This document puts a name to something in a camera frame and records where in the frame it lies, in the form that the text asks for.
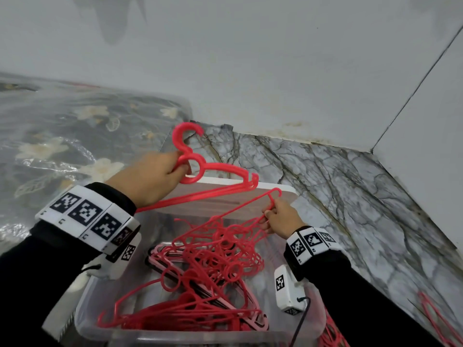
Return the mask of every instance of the marble tile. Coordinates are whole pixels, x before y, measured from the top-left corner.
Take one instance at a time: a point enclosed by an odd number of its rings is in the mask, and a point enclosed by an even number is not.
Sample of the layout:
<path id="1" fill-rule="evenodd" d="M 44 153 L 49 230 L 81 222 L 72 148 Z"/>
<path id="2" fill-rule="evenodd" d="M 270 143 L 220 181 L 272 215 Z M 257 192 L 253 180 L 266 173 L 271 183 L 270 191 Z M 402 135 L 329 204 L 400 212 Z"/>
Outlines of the marble tile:
<path id="1" fill-rule="evenodd" d="M 425 292 L 463 334 L 461 258 L 372 154 L 204 127 L 203 137 L 186 137 L 195 152 L 258 173 L 261 181 L 292 185 L 302 219 L 329 230 L 363 277 L 433 332 L 417 296 Z"/>

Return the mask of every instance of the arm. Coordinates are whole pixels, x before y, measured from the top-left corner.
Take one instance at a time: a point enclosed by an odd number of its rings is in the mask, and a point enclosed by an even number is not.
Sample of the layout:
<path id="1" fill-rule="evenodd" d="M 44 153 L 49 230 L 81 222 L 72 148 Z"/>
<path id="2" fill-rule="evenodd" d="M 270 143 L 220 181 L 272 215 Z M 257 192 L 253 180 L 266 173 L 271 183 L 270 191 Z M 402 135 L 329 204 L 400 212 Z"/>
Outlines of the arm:
<path id="1" fill-rule="evenodd" d="M 188 166 L 172 171 L 178 153 L 144 156 L 105 184 L 86 187 L 117 204 L 130 215 L 171 192 Z M 80 239 L 39 221 L 31 236 L 0 256 L 0 297 L 6 319 L 4 331 L 28 329 L 27 339 L 52 340 L 41 326 L 82 267 L 100 254 Z"/>
<path id="2" fill-rule="evenodd" d="M 275 209 L 266 210 L 267 223 L 262 228 L 288 239 L 295 231 L 309 228 L 297 211 L 282 200 Z M 381 294 L 352 269 L 341 251 L 328 250 L 299 265 L 286 245 L 284 253 L 294 276 L 307 278 L 323 299 L 337 327 L 351 346 L 400 344 L 441 346 L 421 325 Z"/>

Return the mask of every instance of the white wristband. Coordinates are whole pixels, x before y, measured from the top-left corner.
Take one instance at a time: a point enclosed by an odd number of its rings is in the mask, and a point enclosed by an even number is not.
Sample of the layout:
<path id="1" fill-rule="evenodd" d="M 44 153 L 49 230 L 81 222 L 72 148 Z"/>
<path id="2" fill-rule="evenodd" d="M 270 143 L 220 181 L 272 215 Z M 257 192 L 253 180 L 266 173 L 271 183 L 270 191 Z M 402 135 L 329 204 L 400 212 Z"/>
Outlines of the white wristband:
<path id="1" fill-rule="evenodd" d="M 86 244 L 112 254 L 140 223 L 99 193 L 74 186 L 51 201 L 36 216 Z"/>
<path id="2" fill-rule="evenodd" d="M 300 265 L 311 257 L 329 249 L 340 251 L 342 247 L 321 227 L 309 227 L 293 233 L 286 242 Z"/>

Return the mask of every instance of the white flower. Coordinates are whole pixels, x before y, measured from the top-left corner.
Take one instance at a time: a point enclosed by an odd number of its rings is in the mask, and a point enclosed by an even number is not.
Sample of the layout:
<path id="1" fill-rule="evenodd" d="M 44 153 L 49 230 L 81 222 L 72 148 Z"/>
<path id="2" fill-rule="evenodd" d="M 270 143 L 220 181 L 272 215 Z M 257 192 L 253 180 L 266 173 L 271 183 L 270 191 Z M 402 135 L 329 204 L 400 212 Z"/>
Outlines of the white flower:
<path id="1" fill-rule="evenodd" d="M 83 106 L 73 111 L 78 120 L 84 120 L 93 116 L 109 116 L 107 106 Z"/>
<path id="2" fill-rule="evenodd" d="M 66 145 L 61 145 L 62 141 L 62 137 L 54 137 L 46 143 L 21 143 L 18 147 L 21 153 L 17 154 L 16 158 L 38 158 L 40 160 L 46 160 L 53 154 L 66 151 L 69 148 Z"/>
<path id="3" fill-rule="evenodd" d="M 169 117 L 170 119 L 177 118 L 178 108 L 177 107 L 170 107 L 170 108 L 163 108 L 161 109 L 163 116 Z"/>
<path id="4" fill-rule="evenodd" d="M 82 174 L 90 175 L 92 177 L 92 182 L 98 181 L 102 183 L 121 170 L 123 166 L 124 163 L 111 163 L 107 158 L 100 158 L 96 160 L 94 164 L 83 166 L 78 171 Z"/>

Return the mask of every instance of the plastic hanger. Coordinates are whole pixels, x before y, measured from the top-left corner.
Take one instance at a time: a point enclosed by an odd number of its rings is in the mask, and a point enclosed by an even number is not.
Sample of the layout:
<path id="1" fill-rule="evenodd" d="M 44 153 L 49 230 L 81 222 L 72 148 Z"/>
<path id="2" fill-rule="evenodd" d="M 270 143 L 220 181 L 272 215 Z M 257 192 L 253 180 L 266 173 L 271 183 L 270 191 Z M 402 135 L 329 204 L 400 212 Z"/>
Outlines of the plastic hanger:
<path id="1" fill-rule="evenodd" d="M 249 180 L 249 172 L 241 167 L 234 166 L 231 164 L 226 164 L 226 163 L 207 163 L 205 161 L 205 158 L 201 156 L 198 153 L 194 153 L 193 149 L 189 146 L 187 146 L 183 142 L 183 133 L 188 130 L 194 130 L 196 133 L 199 135 L 204 134 L 204 129 L 201 128 L 198 124 L 196 123 L 191 123 L 191 122 L 184 122 L 179 125 L 177 125 L 173 132 L 172 132 L 172 142 L 174 143 L 174 146 L 181 152 L 183 152 L 183 155 L 181 155 L 178 158 L 177 164 L 174 167 L 174 170 L 180 166 L 181 164 L 186 163 L 189 160 L 194 160 L 196 161 L 199 166 L 200 170 L 198 172 L 198 175 L 194 177 L 184 177 L 180 183 L 182 184 L 192 184 L 197 182 L 199 179 L 201 179 L 205 173 L 206 170 L 218 170 L 222 172 L 227 172 L 231 174 L 236 174 L 243 178 L 243 182 L 240 184 L 235 184 L 235 185 L 228 185 L 228 186 L 222 186 L 218 187 L 217 189 L 213 190 L 206 190 L 206 191 L 200 191 L 200 192 L 194 192 L 189 195 L 183 195 L 183 196 L 178 196 L 178 197 L 172 197 L 168 198 L 166 200 L 161 200 L 151 206 L 148 207 L 143 207 L 139 208 L 136 210 L 136 212 L 144 212 L 146 210 L 153 210 L 156 208 L 162 208 L 162 207 L 168 207 L 172 206 L 174 204 L 181 204 L 185 202 L 192 202 L 192 201 L 199 201 L 205 198 L 213 198 L 213 197 L 219 197 L 219 196 L 224 196 L 224 195 L 230 195 L 232 193 L 238 193 L 238 192 L 247 192 L 255 189 L 258 186 L 259 183 L 259 175 L 256 173 L 252 173 L 252 178 Z"/>

